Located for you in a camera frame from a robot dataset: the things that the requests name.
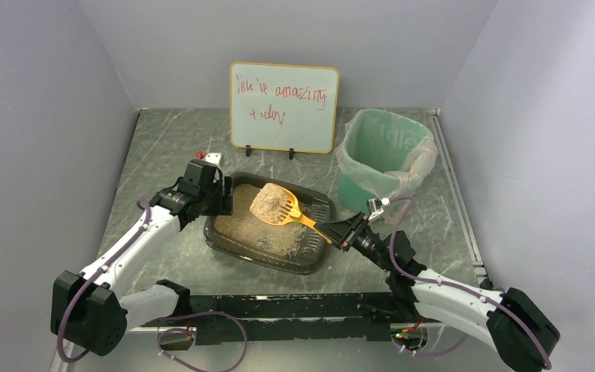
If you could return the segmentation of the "dark grey litter box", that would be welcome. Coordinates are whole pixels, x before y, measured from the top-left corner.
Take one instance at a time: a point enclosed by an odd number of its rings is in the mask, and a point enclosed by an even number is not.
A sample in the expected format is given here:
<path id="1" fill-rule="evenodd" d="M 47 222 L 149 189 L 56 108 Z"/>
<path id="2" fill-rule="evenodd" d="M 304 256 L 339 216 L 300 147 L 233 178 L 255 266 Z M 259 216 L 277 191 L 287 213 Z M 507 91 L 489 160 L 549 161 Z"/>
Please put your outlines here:
<path id="1" fill-rule="evenodd" d="M 292 191 L 308 218 L 316 222 L 334 219 L 334 202 L 320 192 L 236 171 L 232 175 L 234 213 L 208 217 L 203 230 L 205 241 L 213 250 L 255 264 L 293 274 L 313 274 L 325 258 L 327 243 L 323 238 L 306 226 L 297 223 L 272 226 L 250 213 L 253 199 L 267 182 Z"/>

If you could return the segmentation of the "yellow litter scoop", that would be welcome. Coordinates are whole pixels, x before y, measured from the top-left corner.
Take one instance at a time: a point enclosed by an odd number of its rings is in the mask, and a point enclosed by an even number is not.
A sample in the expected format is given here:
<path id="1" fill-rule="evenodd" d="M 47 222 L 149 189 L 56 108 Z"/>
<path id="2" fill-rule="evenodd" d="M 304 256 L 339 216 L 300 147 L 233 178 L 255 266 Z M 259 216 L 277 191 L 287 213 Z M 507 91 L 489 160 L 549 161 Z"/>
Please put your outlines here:
<path id="1" fill-rule="evenodd" d="M 276 184 L 266 183 L 249 206 L 250 213 L 272 226 L 285 226 L 297 223 L 308 227 L 332 245 L 333 241 L 316 228 L 316 221 L 307 217 L 301 210 L 298 198 L 288 189 Z"/>

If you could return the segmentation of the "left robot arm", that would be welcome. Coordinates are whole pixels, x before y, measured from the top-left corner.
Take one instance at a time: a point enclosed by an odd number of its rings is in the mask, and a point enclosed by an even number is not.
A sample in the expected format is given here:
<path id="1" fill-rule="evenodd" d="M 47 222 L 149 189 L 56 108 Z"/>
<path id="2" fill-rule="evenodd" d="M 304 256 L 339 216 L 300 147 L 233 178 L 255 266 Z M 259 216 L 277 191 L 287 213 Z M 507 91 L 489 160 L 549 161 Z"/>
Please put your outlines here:
<path id="1" fill-rule="evenodd" d="M 57 277 L 50 329 L 62 361 L 80 359 L 65 351 L 66 342 L 104 356 L 130 329 L 191 312 L 189 289 L 169 280 L 135 294 L 126 291 L 149 258 L 188 224 L 202 215 L 232 214 L 232 178 L 222 173 L 221 160 L 220 153 L 190 160 L 174 184 L 149 201 L 138 200 L 142 215 L 110 249 L 78 273 Z"/>

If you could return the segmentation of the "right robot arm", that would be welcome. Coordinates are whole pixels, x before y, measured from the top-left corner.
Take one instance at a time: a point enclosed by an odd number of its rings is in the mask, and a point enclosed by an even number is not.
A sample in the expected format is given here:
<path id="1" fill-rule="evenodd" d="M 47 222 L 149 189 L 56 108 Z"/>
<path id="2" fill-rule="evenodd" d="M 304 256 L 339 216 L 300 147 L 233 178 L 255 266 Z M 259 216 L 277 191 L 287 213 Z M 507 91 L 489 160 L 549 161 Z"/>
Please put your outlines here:
<path id="1" fill-rule="evenodd" d="M 363 213 L 317 222 L 315 229 L 336 248 L 354 249 L 386 271 L 387 285 L 407 313 L 438 320 L 485 343 L 514 371 L 551 369 L 560 333 L 525 292 L 476 288 L 449 279 L 414 258 L 405 232 L 396 229 L 382 238 Z"/>

